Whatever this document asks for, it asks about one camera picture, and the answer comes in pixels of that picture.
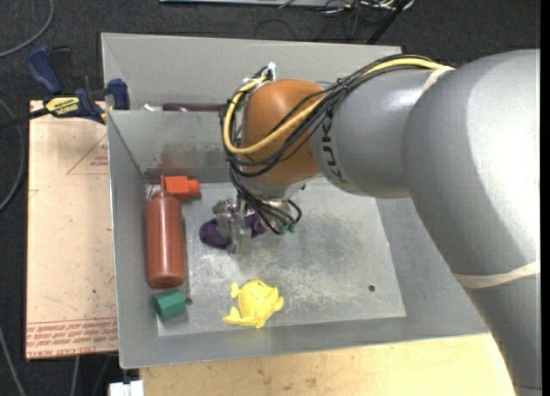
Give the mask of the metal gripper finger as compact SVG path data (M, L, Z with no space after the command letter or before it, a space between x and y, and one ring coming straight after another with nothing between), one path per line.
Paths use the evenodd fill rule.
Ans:
M252 229L244 218L236 218L229 225L229 239L227 251L229 253L250 253L252 245Z
M212 211L216 217L218 233L223 238L230 238L234 219L234 205L232 199L220 199L214 204Z

